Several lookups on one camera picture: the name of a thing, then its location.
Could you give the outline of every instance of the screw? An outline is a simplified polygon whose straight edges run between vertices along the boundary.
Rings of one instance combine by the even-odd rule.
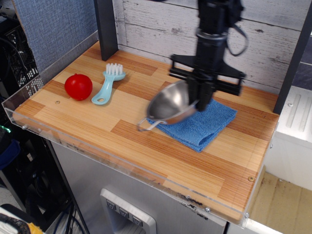
[[[254,182],[255,178],[252,177],[252,176],[250,176],[250,177],[248,177],[248,180],[249,180],[250,182]]]

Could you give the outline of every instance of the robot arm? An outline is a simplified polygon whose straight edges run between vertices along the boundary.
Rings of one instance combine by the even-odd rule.
[[[186,80],[189,86],[189,102],[199,100],[196,108],[204,111],[213,93],[220,90],[239,95],[241,82],[246,76],[243,72],[230,67],[223,61],[225,49],[228,48],[227,38],[229,28],[236,29],[245,38],[245,33],[235,23],[241,20],[243,6],[240,0],[198,0],[200,18],[196,32],[197,49],[195,56],[172,55],[170,75]],[[193,68],[185,71],[175,67],[176,63]],[[237,79],[237,83],[229,83],[218,79],[225,76]]]

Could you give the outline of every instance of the wooden board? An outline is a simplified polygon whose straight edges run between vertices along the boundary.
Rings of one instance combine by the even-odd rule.
[[[265,173],[250,218],[284,234],[309,234],[312,191]]]
[[[107,62],[122,64],[126,72],[125,79],[114,82],[107,105],[91,102],[103,85],[106,65],[96,43],[17,109],[40,124],[16,118],[28,121],[34,131],[40,128],[42,136],[53,135],[67,147],[93,153],[96,160],[113,162],[180,197],[190,195],[201,208],[212,207],[215,213],[240,220],[241,215],[231,208],[239,212],[246,209],[255,185],[248,177],[257,177],[277,123],[278,115],[272,113],[276,95],[247,87],[239,97],[216,92],[216,101],[238,112],[208,147],[196,153],[158,129],[137,130],[150,100],[163,87],[178,81],[168,76],[169,66],[123,51]],[[74,73],[88,75],[93,82],[92,94],[84,101],[73,100],[64,90],[66,79]]]

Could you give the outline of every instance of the toy tomato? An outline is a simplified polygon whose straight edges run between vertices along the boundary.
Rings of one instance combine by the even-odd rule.
[[[65,90],[77,101],[85,100],[92,92],[92,81],[85,75],[74,74],[65,82]]]

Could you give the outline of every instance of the stainless steel bowl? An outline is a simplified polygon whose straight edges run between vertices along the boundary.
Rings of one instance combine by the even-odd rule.
[[[147,116],[137,124],[139,131],[149,131],[158,124],[174,124],[196,113],[198,100],[189,105],[188,84],[184,81],[173,83],[161,90],[151,100],[147,108]],[[149,128],[141,128],[146,119],[154,122]]]

